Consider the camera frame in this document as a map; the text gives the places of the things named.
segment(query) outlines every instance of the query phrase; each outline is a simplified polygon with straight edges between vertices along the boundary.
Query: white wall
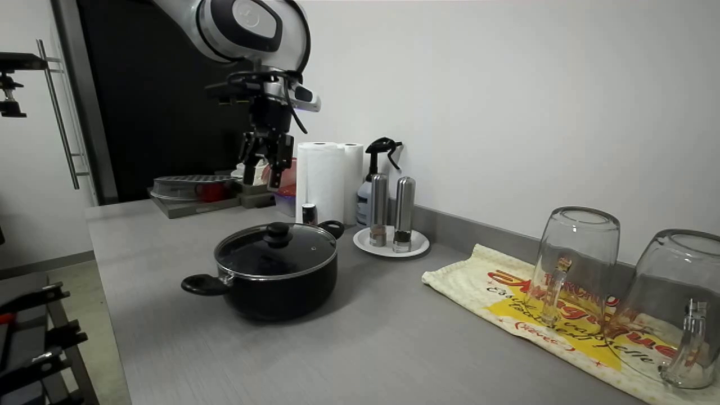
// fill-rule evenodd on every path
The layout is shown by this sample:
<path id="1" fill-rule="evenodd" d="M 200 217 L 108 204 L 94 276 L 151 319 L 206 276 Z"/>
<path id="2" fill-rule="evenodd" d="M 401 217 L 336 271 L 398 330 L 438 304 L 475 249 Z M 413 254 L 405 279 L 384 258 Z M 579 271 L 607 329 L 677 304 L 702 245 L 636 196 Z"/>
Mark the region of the white wall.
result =
<path id="1" fill-rule="evenodd" d="M 35 37 L 44 41 L 50 56 L 61 53 L 50 0 L 0 0 L 0 51 L 39 53 Z M 54 63 L 54 85 L 62 104 L 71 150 L 83 150 L 80 125 L 75 109 L 62 63 Z M 24 88 L 16 89 L 27 119 L 0 116 L 0 269 L 90 252 L 86 206 L 90 179 L 75 191 L 58 124 L 51 109 L 42 71 L 16 71 Z"/>
<path id="2" fill-rule="evenodd" d="M 540 236 L 557 204 L 720 231 L 717 0 L 301 2 L 309 140 L 408 142 L 418 204 Z"/>

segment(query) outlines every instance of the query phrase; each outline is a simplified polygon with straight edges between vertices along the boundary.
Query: gray countertop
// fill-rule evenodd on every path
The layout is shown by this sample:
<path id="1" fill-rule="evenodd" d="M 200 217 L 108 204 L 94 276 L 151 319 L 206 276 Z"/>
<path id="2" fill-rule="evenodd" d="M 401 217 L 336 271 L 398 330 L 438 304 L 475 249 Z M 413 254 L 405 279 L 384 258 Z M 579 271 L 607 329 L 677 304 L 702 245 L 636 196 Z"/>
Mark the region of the gray countertop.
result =
<path id="1" fill-rule="evenodd" d="M 214 245 L 274 209 L 168 220 L 148 199 L 90 211 L 90 236 L 134 405 L 636 402 L 510 338 L 422 286 L 466 258 L 443 245 L 410 260 L 362 254 L 342 236 L 327 305 L 290 323 L 249 323 L 220 296 L 179 289 L 214 271 Z"/>

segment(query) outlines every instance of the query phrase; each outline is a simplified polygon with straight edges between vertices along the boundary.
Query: black pot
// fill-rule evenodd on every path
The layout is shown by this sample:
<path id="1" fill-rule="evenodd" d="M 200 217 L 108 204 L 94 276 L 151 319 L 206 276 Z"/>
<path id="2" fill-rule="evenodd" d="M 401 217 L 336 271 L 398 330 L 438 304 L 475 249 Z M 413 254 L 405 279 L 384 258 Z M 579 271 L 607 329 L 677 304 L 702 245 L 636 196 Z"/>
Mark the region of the black pot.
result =
<path id="1" fill-rule="evenodd" d="M 225 294 L 242 315 L 264 322 L 301 316 L 319 307 L 338 279 L 338 220 L 317 226 L 270 223 L 219 242 L 219 276 L 193 274 L 183 289 Z"/>

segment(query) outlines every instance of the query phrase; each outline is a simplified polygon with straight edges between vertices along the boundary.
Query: drinking glass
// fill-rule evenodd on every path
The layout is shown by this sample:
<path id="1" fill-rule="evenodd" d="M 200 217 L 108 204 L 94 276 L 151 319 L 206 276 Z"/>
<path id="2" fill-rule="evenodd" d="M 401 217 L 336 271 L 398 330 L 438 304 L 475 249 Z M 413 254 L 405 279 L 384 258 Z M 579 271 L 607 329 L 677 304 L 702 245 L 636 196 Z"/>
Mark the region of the drinking glass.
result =
<path id="1" fill-rule="evenodd" d="M 540 322 L 557 329 L 565 312 L 585 312 L 585 325 L 599 333 L 612 296 L 615 260 L 621 224 L 615 216 L 590 206 L 552 211 L 531 276 L 531 304 L 540 304 Z"/>
<path id="2" fill-rule="evenodd" d="M 720 236 L 659 231 L 636 262 L 615 334 L 641 333 L 663 349 L 659 377 L 679 389 L 713 385 L 720 353 Z"/>

